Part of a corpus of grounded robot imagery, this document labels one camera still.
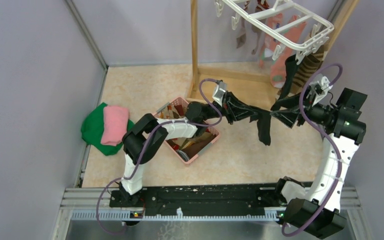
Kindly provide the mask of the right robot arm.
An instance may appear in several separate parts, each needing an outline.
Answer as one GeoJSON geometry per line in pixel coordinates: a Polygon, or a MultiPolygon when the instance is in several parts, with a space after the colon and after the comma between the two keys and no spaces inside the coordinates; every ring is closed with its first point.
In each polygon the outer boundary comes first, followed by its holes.
{"type": "Polygon", "coordinates": [[[361,107],[367,94],[345,88],[336,105],[316,102],[316,93],[308,90],[303,100],[300,95],[282,99],[285,110],[274,112],[274,117],[286,123],[302,125],[308,122],[323,136],[322,160],[309,190],[303,183],[285,176],[277,182],[273,200],[286,206],[278,224],[297,229],[284,233],[291,237],[304,231],[318,239],[325,239],[343,230],[347,219],[340,214],[341,194],[347,171],[354,154],[363,142],[367,125],[359,121],[361,107]]]}

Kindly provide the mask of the black sock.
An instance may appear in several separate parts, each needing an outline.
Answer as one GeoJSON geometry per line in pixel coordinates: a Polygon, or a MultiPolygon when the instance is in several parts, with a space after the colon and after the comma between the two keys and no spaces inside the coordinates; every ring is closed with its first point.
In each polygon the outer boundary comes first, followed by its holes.
{"type": "Polygon", "coordinates": [[[271,145],[271,114],[262,110],[250,117],[250,123],[256,121],[258,140],[266,146],[271,145]]]}
{"type": "Polygon", "coordinates": [[[293,79],[296,74],[296,71],[299,67],[297,64],[298,60],[296,59],[296,55],[289,56],[285,60],[285,82],[283,87],[277,92],[276,100],[286,98],[290,95],[292,85],[293,85],[293,79]]]}

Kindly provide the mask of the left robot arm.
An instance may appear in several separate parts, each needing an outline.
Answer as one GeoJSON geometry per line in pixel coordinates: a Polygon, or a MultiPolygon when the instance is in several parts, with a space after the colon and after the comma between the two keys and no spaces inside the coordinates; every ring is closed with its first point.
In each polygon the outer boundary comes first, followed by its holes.
{"type": "Polygon", "coordinates": [[[211,127],[207,123],[209,119],[216,119],[218,123],[226,119],[229,124],[249,119],[257,122],[259,140],[269,144],[270,135],[264,130],[264,121],[269,117],[268,111],[243,103],[230,91],[224,93],[220,101],[190,102],[183,118],[161,119],[150,113],[145,114],[122,139],[125,167],[120,180],[121,200],[129,207],[140,202],[145,164],[165,141],[198,137],[211,127]]]}

